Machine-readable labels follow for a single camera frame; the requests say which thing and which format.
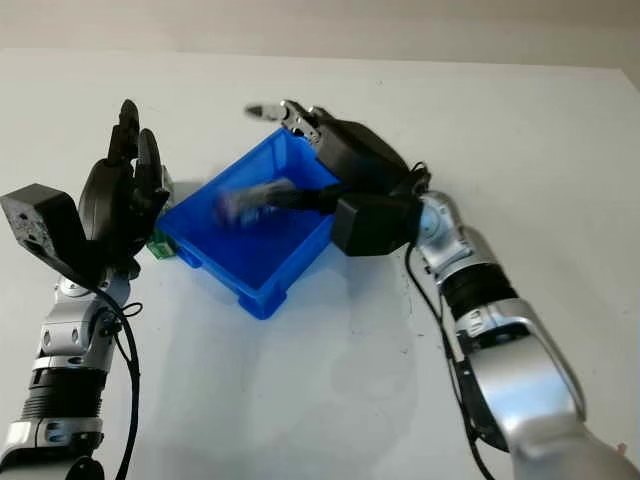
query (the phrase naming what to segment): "object in bin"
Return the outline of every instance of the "object in bin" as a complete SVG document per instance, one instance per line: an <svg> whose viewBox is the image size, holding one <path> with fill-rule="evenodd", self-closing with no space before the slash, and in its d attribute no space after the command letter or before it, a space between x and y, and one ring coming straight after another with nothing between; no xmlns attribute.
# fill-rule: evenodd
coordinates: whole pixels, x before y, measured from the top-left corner
<svg viewBox="0 0 640 480"><path fill-rule="evenodd" d="M291 180L278 178L249 188L221 192L214 200L214 221L225 228L249 227L278 210L278 207L270 203L277 194L287 194L295 190L296 186Z"/></svg>

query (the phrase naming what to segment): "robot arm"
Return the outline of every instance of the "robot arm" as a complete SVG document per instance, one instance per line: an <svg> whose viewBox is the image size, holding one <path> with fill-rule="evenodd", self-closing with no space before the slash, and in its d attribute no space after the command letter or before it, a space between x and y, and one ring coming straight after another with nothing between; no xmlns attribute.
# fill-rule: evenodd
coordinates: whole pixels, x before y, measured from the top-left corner
<svg viewBox="0 0 640 480"><path fill-rule="evenodd" d="M516 480L640 478L584 425L577 378L482 236L446 195L421 201L416 248L455 320L454 371L477 436L509 452Z"/></svg>
<svg viewBox="0 0 640 480"><path fill-rule="evenodd" d="M107 158L91 170L79 211L66 193L38 184L2 197L18 242L61 274L42 326L29 396L0 455L3 480L104 478L91 454L103 438L101 394L121 329L131 350L126 361L133 399L117 478L126 476L137 428L139 371L122 307L140 271L134 255L169 196L161 168L153 134L140 131L137 108L127 100Z"/></svg>
<svg viewBox="0 0 640 480"><path fill-rule="evenodd" d="M415 245L456 322L463 358L453 370L468 428L511 455L517 480L640 479L588 431L580 384L560 349L454 202L428 189L426 168L409 170L366 127L322 108L284 100L247 112L306 137L346 187L337 191L331 236L347 255Z"/></svg>

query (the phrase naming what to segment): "wire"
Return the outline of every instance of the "wire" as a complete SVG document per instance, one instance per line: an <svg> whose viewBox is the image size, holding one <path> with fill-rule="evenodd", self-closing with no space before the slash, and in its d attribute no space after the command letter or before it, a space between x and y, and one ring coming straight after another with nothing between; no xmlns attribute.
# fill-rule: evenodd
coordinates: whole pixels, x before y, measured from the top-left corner
<svg viewBox="0 0 640 480"><path fill-rule="evenodd" d="M458 373L458 364L455 361L455 358L453 356L453 348L451 347L451 342L449 341L447 332L444 329L444 321L443 321L444 310L443 310L443 304L442 304L442 301L443 301L442 294L439 293L438 295L438 303L440 308L439 310L436 310L435 307L433 306L433 302L431 301L427 293L424 291L424 289L422 288L422 285L420 285L420 282L418 282L418 279L416 278L415 274L413 273L413 270L411 269L411 252L413 252L415 246L416 246L415 242L410 243L404 255L404 266L407 271L407 275L409 275L409 278L411 278L411 282L416 287L416 289L420 293L420 296L424 299L425 303L429 307L429 310L431 311L431 314L433 315L440 329L440 335L442 336L442 344L444 346L445 357L446 357L445 360L447 362L447 370L449 372L449 380L451 381L451 387L456 397L456 402L458 403L458 407L460 408L460 415L462 416L462 421L464 423L464 430L467 436L467 442L469 443L469 450L471 450L471 455L473 456L473 459L476 462L478 470L480 470L480 473L482 473L484 478L486 480L495 480L493 475L485 465L484 461L482 460L482 456L480 455L480 452L478 451L478 446L476 445L476 440L478 439L478 436L473 428L473 425L471 424L469 412L467 411L467 408L464 404L464 401L462 398L462 390L460 389L460 384L457 381L457 376L454 375L454 373Z"/></svg>
<svg viewBox="0 0 640 480"><path fill-rule="evenodd" d="M140 302L134 302L120 308L120 305L118 305L113 297L103 290L95 287L90 288L89 290L100 297L111 308L111 310L113 310L113 313L120 320L130 352L130 357L128 357L124 352L124 348L122 348L118 335L116 334L116 345L127 364L129 376L131 377L131 417L129 422L129 434L127 435L127 443L124 448L124 453L122 454L120 467L116 474L116 480L124 480L127 477L127 472L129 471L129 463L131 462L131 455L133 454L133 446L136 442L136 435L138 433L138 414L140 407L140 359L138 358L138 348L136 346L133 330L131 329L128 317L132 317L140 313L142 311L142 304ZM138 310L134 313L125 314L125 311L132 307L138 307Z"/></svg>

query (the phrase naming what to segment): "white surface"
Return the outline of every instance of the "white surface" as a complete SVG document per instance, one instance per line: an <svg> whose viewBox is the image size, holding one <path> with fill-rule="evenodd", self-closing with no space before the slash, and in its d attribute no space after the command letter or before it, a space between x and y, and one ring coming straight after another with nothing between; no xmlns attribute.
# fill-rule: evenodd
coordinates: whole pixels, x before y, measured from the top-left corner
<svg viewBox="0 0 640 480"><path fill-rule="evenodd" d="M0 192L77 198L123 98L176 181L204 181L273 126L245 103L297 98L362 120L456 199L584 386L589 426L638 452L640 97L618 71L202 55L0 54ZM0 424L19 414L55 274L0 222ZM144 252L132 478L479 478L432 320L398 256L328 248L269 321L204 272ZM104 395L109 477L128 424ZM483 449L496 478L508 458Z"/></svg>

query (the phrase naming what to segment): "blue bin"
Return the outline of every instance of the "blue bin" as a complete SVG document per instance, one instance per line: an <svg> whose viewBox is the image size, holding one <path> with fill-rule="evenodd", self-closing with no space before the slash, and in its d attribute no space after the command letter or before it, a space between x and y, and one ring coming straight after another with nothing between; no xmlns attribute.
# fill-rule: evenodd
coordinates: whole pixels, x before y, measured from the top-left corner
<svg viewBox="0 0 640 480"><path fill-rule="evenodd" d="M214 222L213 205L221 191L281 177L299 188L337 183L305 139L280 129L158 220L180 258L204 267L259 319L275 312L289 286L327 246L333 216L280 210L248 228L225 229Z"/></svg>

